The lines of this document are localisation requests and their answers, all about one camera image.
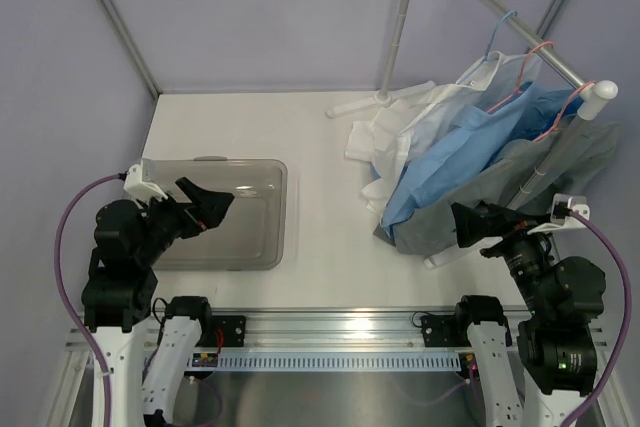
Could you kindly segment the blue shirt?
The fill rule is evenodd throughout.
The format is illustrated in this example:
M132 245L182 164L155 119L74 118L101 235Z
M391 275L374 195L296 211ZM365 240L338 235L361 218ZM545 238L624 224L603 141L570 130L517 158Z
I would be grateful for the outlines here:
M535 82L492 114L479 104L466 106L454 118L453 129L405 168L383 212L382 236L392 240L396 225L407 221L483 171L512 140L533 140L552 124L571 90L550 91ZM563 117L582 105L577 97Z

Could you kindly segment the white shirt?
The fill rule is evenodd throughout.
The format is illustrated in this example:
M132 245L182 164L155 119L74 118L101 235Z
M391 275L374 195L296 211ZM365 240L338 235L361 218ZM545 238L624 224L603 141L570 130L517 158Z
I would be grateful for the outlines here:
M488 61L465 85L433 84L417 99L399 99L379 109L373 119L354 122L345 157L370 163L377 174L377 179L361 190L367 209L383 213L406 164L444 137L464 107L479 104L487 111L510 94L525 56L491 51ZM538 56L531 57L524 83L537 78L541 64Z

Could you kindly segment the blue wire hanger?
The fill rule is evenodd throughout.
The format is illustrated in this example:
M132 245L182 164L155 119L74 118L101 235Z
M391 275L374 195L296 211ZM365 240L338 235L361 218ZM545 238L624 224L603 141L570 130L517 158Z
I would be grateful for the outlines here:
M461 75L458 78L458 80L456 81L457 85L465 85L467 83L467 80L470 77L472 77L473 74L488 61L489 54L492 51L493 43L495 42L495 38L501 26L504 25L508 19L512 17L517 17L517 16L518 16L518 12L516 10L510 10L497 21L491 33L491 36L489 37L483 56L479 60L477 60L463 75Z

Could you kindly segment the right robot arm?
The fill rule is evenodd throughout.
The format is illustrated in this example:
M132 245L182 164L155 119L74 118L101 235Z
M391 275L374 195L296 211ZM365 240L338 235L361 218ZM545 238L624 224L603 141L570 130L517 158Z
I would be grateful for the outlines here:
M590 323L604 311L604 271L579 256L555 260L555 225L548 215L487 203L454 203L451 210L459 246L497 238L480 253L506 263L531 314L519 324L517 336L533 389L525 398L525 420L538 426L574 425L595 387L598 360Z

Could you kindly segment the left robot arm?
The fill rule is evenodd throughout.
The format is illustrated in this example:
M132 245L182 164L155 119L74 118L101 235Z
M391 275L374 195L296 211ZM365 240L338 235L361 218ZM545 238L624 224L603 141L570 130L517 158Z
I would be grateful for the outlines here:
M213 338L215 322L206 298L173 298L155 356L147 361L144 343L158 283L153 266L176 240L217 228L234 196L181 177L175 184L186 199L179 202L143 180L138 165L118 178L127 196L96 216L96 246L81 295L98 365L95 387L104 396L94 411L107 426L169 426L183 364L193 347Z

